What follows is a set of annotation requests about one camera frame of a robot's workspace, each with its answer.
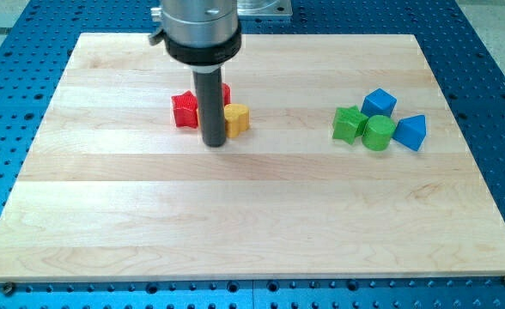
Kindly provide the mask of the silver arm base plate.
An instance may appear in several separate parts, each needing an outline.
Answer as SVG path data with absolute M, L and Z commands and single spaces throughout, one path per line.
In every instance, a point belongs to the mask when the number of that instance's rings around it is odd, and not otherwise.
M 238 0 L 239 16 L 292 16 L 291 0 Z

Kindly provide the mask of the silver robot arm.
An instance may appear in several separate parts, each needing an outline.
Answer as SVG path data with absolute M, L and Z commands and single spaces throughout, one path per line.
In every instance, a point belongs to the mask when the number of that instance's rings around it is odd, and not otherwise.
M 160 26 L 149 43 L 163 43 L 171 58 L 192 70 L 204 144 L 222 146 L 227 138 L 222 66 L 241 48 L 236 0 L 161 0 L 150 14 Z

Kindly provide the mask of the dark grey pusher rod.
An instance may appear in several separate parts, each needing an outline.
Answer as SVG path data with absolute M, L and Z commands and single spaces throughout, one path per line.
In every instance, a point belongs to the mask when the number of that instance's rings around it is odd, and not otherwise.
M 221 147 L 226 142 L 226 129 L 222 92 L 222 71 L 193 72 L 198 99 L 198 122 L 206 146 Z

